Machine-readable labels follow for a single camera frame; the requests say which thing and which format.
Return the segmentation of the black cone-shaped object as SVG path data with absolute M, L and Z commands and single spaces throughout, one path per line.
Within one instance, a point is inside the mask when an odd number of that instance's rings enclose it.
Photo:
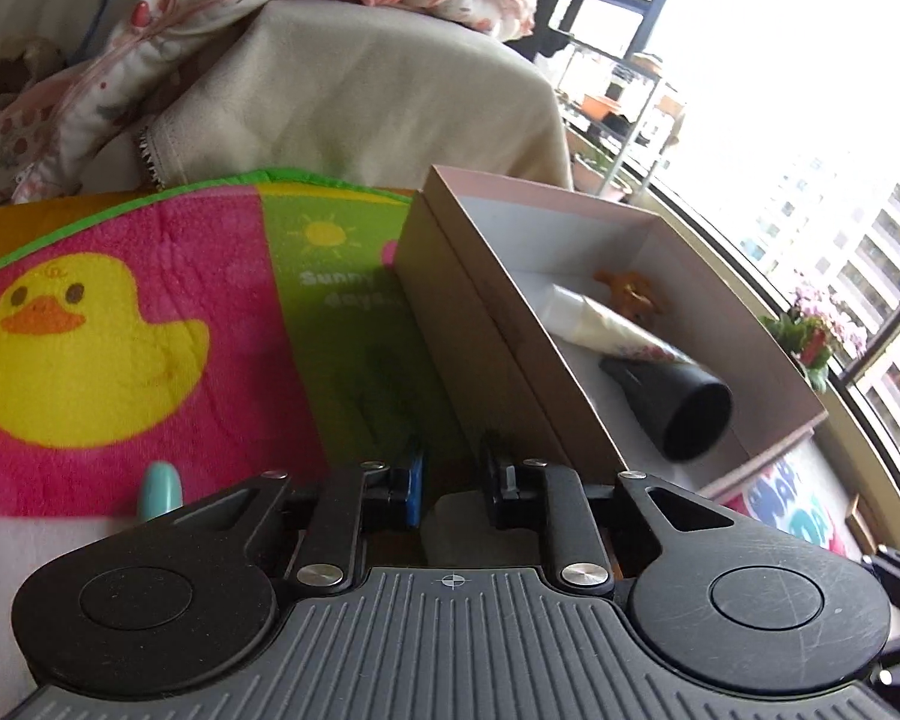
M 673 463 L 696 460 L 728 429 L 730 387 L 694 362 L 605 356 L 600 369 L 621 387 L 644 433 Z

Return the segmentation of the cream lotion tube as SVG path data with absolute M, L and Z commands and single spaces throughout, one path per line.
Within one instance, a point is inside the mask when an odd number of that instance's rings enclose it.
M 673 344 L 606 305 L 557 284 L 539 306 L 538 319 L 551 335 L 608 358 L 694 364 Z

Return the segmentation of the floral pink blanket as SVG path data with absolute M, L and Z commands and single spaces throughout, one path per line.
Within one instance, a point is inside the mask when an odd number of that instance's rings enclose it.
M 76 190 L 95 156 L 167 76 L 271 0 L 137 0 L 91 60 L 22 91 L 0 112 L 0 205 Z M 359 0 L 457 21 L 501 43 L 530 36 L 538 0 Z

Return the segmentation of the colourful cartoon play mat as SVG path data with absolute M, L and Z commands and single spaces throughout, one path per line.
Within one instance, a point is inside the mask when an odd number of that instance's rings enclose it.
M 536 533 L 494 527 L 398 277 L 413 202 L 242 179 L 0 263 L 0 514 L 124 514 L 153 460 L 191 497 L 23 581 L 14 717 L 884 717 L 854 562 L 550 458 L 614 488 L 614 589 L 555 589 Z M 294 589 L 287 495 L 413 452 L 419 527 L 370 535 L 355 589 Z

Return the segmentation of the pink cardboard box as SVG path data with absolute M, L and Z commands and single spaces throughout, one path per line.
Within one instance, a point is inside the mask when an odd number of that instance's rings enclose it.
M 826 416 L 797 366 L 660 216 L 436 167 L 397 271 L 464 433 L 590 481 L 718 497 Z

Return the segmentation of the metal balcony shelf rack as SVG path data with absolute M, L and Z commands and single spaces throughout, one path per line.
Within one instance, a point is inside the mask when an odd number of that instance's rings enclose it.
M 655 55 L 616 57 L 566 34 L 554 93 L 578 192 L 624 200 L 649 187 L 679 142 L 686 103 Z

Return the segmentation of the purple flower pot plant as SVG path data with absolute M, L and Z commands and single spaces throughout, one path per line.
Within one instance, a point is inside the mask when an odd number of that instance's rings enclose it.
M 855 359 L 866 348 L 865 328 L 821 289 L 798 288 L 787 310 L 761 323 L 816 394 L 827 392 L 834 358 Z

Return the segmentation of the beige covered sofa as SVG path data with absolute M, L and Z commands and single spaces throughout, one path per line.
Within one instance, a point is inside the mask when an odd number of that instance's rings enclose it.
M 0 112 L 93 59 L 136 2 L 0 0 Z M 359 0 L 271 0 L 137 103 L 71 193 L 265 167 L 414 187 L 437 164 L 564 187 L 556 95 L 523 39 Z

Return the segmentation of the brown bear figurine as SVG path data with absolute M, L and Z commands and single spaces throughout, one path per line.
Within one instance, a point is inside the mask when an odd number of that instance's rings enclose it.
M 667 300 L 639 271 L 598 270 L 593 279 L 610 290 L 611 309 L 639 327 L 652 327 L 656 317 L 668 312 Z

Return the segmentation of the teal plastic toy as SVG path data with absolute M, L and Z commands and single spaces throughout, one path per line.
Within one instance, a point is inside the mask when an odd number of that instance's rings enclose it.
M 175 466 L 165 460 L 149 463 L 142 475 L 141 486 L 139 486 L 137 520 L 149 522 L 149 520 L 180 509 L 182 505 L 182 478 Z

